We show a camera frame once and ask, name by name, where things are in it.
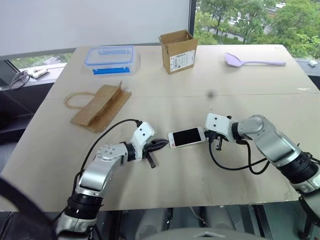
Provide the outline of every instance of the plastic food container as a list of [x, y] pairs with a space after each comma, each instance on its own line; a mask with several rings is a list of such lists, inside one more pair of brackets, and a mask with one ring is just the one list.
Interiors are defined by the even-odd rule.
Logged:
[[133, 74], [136, 72], [137, 55], [134, 46], [100, 46], [91, 48], [84, 65], [93, 75]]

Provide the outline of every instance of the table surface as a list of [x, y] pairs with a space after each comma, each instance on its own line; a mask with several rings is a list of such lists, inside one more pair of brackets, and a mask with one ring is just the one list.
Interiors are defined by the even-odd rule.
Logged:
[[[198, 46], [193, 68], [168, 75], [160, 46], [137, 46], [140, 66], [134, 75], [92, 76], [83, 66], [88, 47], [80, 47], [34, 115], [1, 175], [44, 211], [66, 206], [74, 175], [98, 134], [70, 123], [78, 110], [64, 106], [72, 92], [95, 92], [103, 84], [118, 85], [132, 96], [110, 125], [127, 118], [149, 122], [157, 137], [204, 126], [208, 113], [236, 120], [266, 116], [303, 151], [320, 157], [320, 92], [281, 45]], [[227, 66], [224, 53], [242, 60], [285, 61], [284, 67]], [[208, 92], [215, 95], [209, 98]], [[70, 102], [85, 104], [86, 96]], [[124, 123], [100, 143], [128, 141], [135, 125]], [[252, 159], [263, 158], [251, 142]], [[224, 142], [216, 159], [228, 167], [247, 164], [244, 146]], [[108, 187], [102, 210], [283, 202], [298, 199], [274, 167], [262, 175], [249, 170], [226, 171], [211, 160], [208, 142], [183, 148], [168, 146], [154, 153], [157, 167], [132, 161], [120, 167]], [[14, 210], [4, 199], [3, 211]]]

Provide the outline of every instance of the white cable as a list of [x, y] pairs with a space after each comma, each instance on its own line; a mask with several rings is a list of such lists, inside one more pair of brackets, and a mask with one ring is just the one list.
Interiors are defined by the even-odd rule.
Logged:
[[195, 213], [195, 211], [194, 211], [194, 209], [192, 208], [192, 206], [190, 207], [190, 209], [191, 209], [193, 215], [194, 215], [197, 219], [199, 219], [199, 220], [200, 220], [201, 222], [203, 222], [208, 228], [210, 228], [209, 223], [207, 223], [203, 218], [199, 217], [199, 216]]

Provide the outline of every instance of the smartphone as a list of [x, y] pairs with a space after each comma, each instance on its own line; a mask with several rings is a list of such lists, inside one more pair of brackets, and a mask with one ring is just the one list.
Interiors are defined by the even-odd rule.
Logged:
[[172, 149], [197, 144], [206, 140], [204, 128], [201, 126], [181, 131], [169, 132], [169, 144]]

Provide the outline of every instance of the purple spatula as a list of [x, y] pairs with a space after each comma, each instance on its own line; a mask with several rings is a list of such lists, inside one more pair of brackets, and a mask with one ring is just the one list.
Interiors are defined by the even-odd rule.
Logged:
[[286, 62], [284, 61], [241, 61], [235, 55], [232, 55], [228, 52], [224, 54], [226, 62], [234, 67], [241, 67], [243, 64], [269, 64], [269, 65], [277, 65], [277, 66], [285, 66]]

